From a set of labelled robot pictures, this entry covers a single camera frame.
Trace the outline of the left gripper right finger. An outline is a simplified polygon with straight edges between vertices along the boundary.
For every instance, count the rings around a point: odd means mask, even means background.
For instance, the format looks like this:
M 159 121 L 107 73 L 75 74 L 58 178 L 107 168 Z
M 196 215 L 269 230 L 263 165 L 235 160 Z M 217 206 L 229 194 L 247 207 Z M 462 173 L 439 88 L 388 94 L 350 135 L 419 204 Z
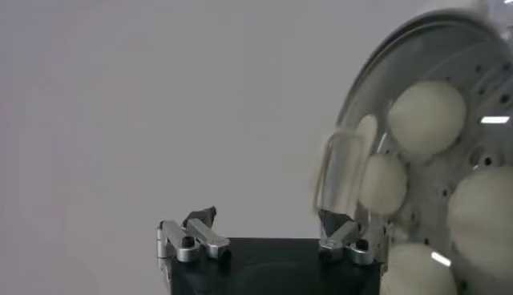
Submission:
M 363 220 L 319 209 L 319 252 L 325 261 L 346 259 L 355 265 L 388 265 L 388 229 L 382 219 L 366 213 Z

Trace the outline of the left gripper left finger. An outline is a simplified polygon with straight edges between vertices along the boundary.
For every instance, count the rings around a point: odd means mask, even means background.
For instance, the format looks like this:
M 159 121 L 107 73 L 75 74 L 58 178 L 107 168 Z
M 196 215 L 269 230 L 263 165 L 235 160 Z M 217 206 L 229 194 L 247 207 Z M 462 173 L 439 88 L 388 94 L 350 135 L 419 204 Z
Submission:
M 181 224 L 162 220 L 156 227 L 156 256 L 164 279 L 172 279 L 172 260 L 190 265 L 204 253 L 224 263 L 232 256 L 231 241 L 212 230 L 217 210 L 214 206 L 190 212 Z

